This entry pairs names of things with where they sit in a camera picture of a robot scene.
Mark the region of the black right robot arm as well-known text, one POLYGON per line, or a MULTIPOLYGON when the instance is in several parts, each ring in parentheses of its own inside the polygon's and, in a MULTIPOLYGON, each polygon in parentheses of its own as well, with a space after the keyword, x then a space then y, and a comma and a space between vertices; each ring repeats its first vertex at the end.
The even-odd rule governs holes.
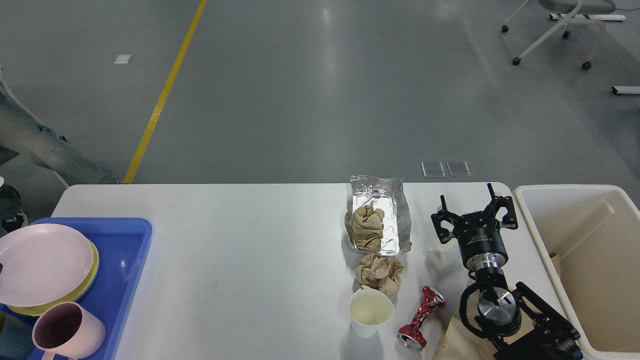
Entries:
POLYGON ((461 295, 462 325, 493 344, 496 360, 582 360, 581 335, 564 316, 523 282, 509 289, 501 230, 519 227, 514 199, 496 194, 490 183, 487 189, 483 210, 455 214, 441 195, 441 207, 430 217, 440 243, 456 239, 472 280, 461 295))

